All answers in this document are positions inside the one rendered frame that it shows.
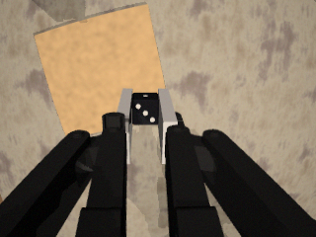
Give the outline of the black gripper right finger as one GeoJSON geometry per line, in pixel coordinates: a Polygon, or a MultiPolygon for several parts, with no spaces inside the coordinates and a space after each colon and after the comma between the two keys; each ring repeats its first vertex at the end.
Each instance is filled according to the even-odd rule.
{"type": "Polygon", "coordinates": [[[158,98],[169,237],[224,237],[204,184],[241,237],[316,237],[316,220],[224,132],[191,134],[169,90],[158,98]]]}

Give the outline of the black die with white pips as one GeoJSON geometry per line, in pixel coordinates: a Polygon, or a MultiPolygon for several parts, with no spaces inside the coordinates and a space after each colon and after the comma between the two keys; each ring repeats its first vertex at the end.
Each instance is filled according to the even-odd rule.
{"type": "Polygon", "coordinates": [[[159,98],[157,93],[132,94],[132,124],[157,125],[159,98]]]}

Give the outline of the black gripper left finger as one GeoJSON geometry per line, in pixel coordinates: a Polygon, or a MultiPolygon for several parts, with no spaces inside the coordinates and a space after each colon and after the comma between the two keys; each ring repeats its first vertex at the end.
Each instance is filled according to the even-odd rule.
{"type": "Polygon", "coordinates": [[[90,181],[75,237],[126,237],[132,88],[102,123],[97,136],[69,132],[0,203],[0,237],[56,237],[90,181]]]}

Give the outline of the tan mat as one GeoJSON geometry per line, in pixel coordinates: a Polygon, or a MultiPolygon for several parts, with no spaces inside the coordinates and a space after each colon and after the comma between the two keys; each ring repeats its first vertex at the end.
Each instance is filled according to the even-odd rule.
{"type": "Polygon", "coordinates": [[[148,4],[35,35],[45,78],[65,136],[103,131],[122,88],[166,89],[148,4]]]}

